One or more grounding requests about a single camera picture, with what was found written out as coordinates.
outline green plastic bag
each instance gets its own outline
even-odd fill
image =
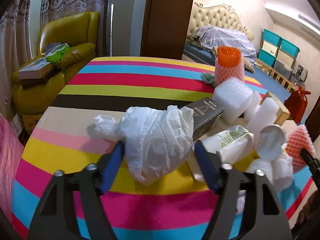
[[[62,58],[64,57],[64,54],[66,54],[69,50],[69,45],[63,43],[51,50],[45,57],[45,60],[51,62],[53,65],[57,65],[61,62]]]

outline yellow leather armchair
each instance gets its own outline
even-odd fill
[[[88,62],[96,57],[98,12],[86,12],[47,23],[39,35],[38,56],[23,64],[12,74],[13,101],[28,133],[34,129],[43,112],[53,102],[63,87]],[[36,84],[25,89],[20,84],[18,70],[45,56],[45,46],[54,42],[67,43],[71,49],[60,64],[60,70],[46,84]]]

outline silver screw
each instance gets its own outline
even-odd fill
[[[260,170],[260,169],[255,170],[254,173],[257,174],[258,176],[264,176],[265,175],[264,171]]]
[[[60,176],[63,176],[63,175],[64,175],[64,172],[63,172],[62,170],[57,170],[57,171],[54,172],[54,175],[55,175],[56,177],[60,177]]]
[[[221,164],[221,168],[224,170],[232,170],[232,165],[230,163],[223,163]]]
[[[87,168],[88,171],[94,171],[98,167],[97,167],[97,165],[95,163],[91,163],[91,164],[88,164],[86,168]]]

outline foam fruit net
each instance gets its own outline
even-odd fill
[[[214,76],[217,85],[220,85],[230,77],[236,77],[244,81],[244,65],[241,51],[233,47],[218,47]]]
[[[289,134],[287,148],[285,149],[287,154],[293,157],[292,166],[294,173],[300,171],[307,165],[300,156],[302,148],[307,149],[312,156],[316,155],[308,130],[303,124],[299,125],[292,133]]]

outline teal storage bin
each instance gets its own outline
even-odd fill
[[[280,47],[281,45],[281,37],[271,31],[268,31],[266,29],[263,29],[263,39],[267,42],[272,43],[273,45],[276,45]]]
[[[297,58],[298,53],[300,52],[300,49],[296,45],[285,39],[282,39],[280,49],[284,50],[294,58]]]
[[[268,64],[269,66],[273,67],[276,62],[276,57],[272,54],[266,52],[263,49],[259,50],[259,59],[261,59],[264,63]]]

